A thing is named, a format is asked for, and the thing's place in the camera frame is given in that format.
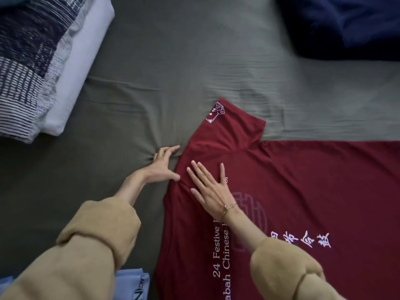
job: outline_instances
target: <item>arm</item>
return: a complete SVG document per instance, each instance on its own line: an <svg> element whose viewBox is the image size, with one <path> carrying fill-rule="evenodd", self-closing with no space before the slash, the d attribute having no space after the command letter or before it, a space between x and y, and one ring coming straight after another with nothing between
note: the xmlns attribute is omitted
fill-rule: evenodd
<svg viewBox="0 0 400 300"><path fill-rule="evenodd" d="M168 170L178 148L162 148L153 164L127 177L114 197L84 202L57 245L39 256L1 300L112 299L114 274L126 262L140 227L132 205L146 183L180 179Z"/></svg>
<svg viewBox="0 0 400 300"><path fill-rule="evenodd" d="M221 164L218 183L201 164L187 168L197 189L190 189L203 208L224 221L252 254L250 269L259 292L268 300L342 300L325 281L322 267L308 253L287 242L267 237L237 206L225 182ZM224 206L230 209L224 213Z"/></svg>

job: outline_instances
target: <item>finger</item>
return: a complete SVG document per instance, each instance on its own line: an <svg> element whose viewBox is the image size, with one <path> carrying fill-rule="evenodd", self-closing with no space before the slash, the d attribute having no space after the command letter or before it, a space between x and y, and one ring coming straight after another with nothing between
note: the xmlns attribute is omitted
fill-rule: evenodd
<svg viewBox="0 0 400 300"><path fill-rule="evenodd" d="M201 195L201 193L199 193L199 191L196 188L191 188L190 192L193 194L193 196L197 199L197 201L200 202L201 205L203 205L204 203L206 203L206 201L204 200L203 196Z"/></svg>
<svg viewBox="0 0 400 300"><path fill-rule="evenodd" d="M168 148L169 147L161 147L160 150L158 151L157 159L161 159L164 156L164 153Z"/></svg>
<svg viewBox="0 0 400 300"><path fill-rule="evenodd" d="M226 185L226 180L225 180L225 166L223 163L220 164L220 171L221 171L221 181L220 183L222 185Z"/></svg>
<svg viewBox="0 0 400 300"><path fill-rule="evenodd" d="M198 189L199 189L200 191L204 191L204 189L205 189L206 187L205 187L204 184L200 181L200 179L197 178L197 176L194 174L194 172L191 170L191 168L188 167L186 170L188 171L188 174L189 174L190 178L192 179L192 181L194 182L194 184L198 187Z"/></svg>
<svg viewBox="0 0 400 300"><path fill-rule="evenodd" d="M198 162L197 165L204 173L204 175L207 177L208 181L210 181L212 184L217 184L217 181L215 181L213 175L207 170L207 168L203 164Z"/></svg>
<svg viewBox="0 0 400 300"><path fill-rule="evenodd" d="M172 146L165 151L164 159L168 159L174 152L179 149L180 145Z"/></svg>
<svg viewBox="0 0 400 300"><path fill-rule="evenodd" d="M195 161L191 162L194 171L196 172L196 175L199 177L199 179L203 182L205 186L211 186L211 182L208 180L206 175L201 171L201 169L198 167L197 163Z"/></svg>
<svg viewBox="0 0 400 300"><path fill-rule="evenodd" d="M173 181L178 182L180 180L180 176L177 173L174 173L173 171L170 170L170 179L173 179Z"/></svg>

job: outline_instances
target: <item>light blue cloth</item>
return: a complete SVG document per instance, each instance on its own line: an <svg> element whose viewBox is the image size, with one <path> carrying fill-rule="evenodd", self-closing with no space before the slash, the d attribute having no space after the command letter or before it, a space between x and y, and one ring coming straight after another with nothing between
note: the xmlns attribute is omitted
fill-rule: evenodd
<svg viewBox="0 0 400 300"><path fill-rule="evenodd" d="M0 8L14 6L26 0L0 0Z"/></svg>
<svg viewBox="0 0 400 300"><path fill-rule="evenodd" d="M0 279L0 296L14 281L13 277ZM147 300L150 276L143 269L120 270L115 274L113 300Z"/></svg>
<svg viewBox="0 0 400 300"><path fill-rule="evenodd" d="M0 296L2 295L2 293L4 293L4 291L6 290L6 288L8 288L8 286L14 281L13 276L10 277L6 277L6 278L0 278Z"/></svg>

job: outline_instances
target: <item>red t-shirt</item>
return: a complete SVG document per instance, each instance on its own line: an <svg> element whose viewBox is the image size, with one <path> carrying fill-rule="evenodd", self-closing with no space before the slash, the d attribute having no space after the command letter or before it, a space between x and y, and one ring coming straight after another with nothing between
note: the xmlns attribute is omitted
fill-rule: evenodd
<svg viewBox="0 0 400 300"><path fill-rule="evenodd" d="M239 207L267 236L313 256L344 297L398 299L400 142L261 142L264 126L220 99L190 139L164 197L160 298L262 299L250 253L190 192L195 160L216 179L223 162Z"/></svg>

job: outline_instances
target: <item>t-shirt sleeve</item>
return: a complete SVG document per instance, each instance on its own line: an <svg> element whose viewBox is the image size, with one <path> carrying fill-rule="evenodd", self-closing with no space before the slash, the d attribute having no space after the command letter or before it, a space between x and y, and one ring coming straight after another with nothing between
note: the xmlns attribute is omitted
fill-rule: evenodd
<svg viewBox="0 0 400 300"><path fill-rule="evenodd" d="M186 150L191 154L204 154L206 151L229 152L246 149L260 141L264 128L265 121L247 114L221 98L194 133Z"/></svg>

